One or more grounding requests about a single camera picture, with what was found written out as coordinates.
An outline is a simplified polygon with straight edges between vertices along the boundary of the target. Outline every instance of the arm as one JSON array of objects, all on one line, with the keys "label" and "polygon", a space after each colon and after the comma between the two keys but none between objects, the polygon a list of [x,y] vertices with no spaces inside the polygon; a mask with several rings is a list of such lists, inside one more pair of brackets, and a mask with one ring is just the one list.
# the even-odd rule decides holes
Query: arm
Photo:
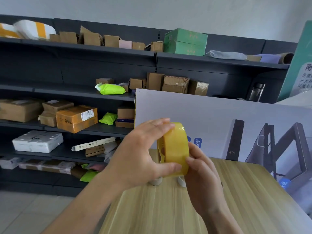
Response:
[{"label": "arm", "polygon": [[196,145],[189,143],[186,162],[189,171],[186,187],[196,212],[205,222],[209,234],[243,234],[225,201],[219,174],[210,158]]},{"label": "arm", "polygon": [[83,234],[94,230],[108,205],[123,191],[181,170],[177,163],[154,163],[149,148],[172,129],[169,118],[150,120],[130,132],[108,166],[83,189],[42,234]]}]

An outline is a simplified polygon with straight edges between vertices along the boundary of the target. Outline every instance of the tiled floor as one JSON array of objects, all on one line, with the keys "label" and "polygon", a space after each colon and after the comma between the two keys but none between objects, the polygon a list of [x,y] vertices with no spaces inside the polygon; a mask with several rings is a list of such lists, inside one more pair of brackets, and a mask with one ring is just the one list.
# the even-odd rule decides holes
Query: tiled floor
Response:
[{"label": "tiled floor", "polygon": [[[0,233],[39,234],[73,200],[72,197],[0,191]],[[105,215],[94,233],[98,233]]]}]

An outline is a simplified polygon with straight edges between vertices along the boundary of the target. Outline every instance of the person's left hand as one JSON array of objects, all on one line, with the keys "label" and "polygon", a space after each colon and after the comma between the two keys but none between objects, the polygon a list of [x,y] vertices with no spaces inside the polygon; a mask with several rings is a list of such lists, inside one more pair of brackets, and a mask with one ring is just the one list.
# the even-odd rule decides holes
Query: person's left hand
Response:
[{"label": "person's left hand", "polygon": [[124,191],[181,170],[182,166],[177,163],[155,163],[149,154],[152,144],[174,128],[175,125],[169,121],[169,118],[149,120],[131,131],[101,172],[105,173],[104,179],[109,179]]}]

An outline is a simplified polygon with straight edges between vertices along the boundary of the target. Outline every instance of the white wall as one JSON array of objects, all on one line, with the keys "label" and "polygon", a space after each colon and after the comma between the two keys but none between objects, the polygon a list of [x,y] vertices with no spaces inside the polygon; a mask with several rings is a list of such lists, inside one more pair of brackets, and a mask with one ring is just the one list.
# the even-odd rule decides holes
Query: white wall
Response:
[{"label": "white wall", "polygon": [[0,0],[0,14],[298,42],[312,0]]}]

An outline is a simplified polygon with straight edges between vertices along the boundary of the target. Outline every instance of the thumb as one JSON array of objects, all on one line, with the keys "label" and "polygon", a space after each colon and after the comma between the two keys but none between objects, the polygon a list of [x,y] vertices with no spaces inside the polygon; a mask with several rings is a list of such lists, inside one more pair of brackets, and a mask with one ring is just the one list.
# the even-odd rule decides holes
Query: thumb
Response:
[{"label": "thumb", "polygon": [[182,169],[182,165],[178,163],[156,163],[156,178],[166,177],[172,173],[178,172]]},{"label": "thumb", "polygon": [[186,157],[185,161],[194,171],[198,172],[201,177],[213,175],[212,170],[204,161],[192,157]]}]

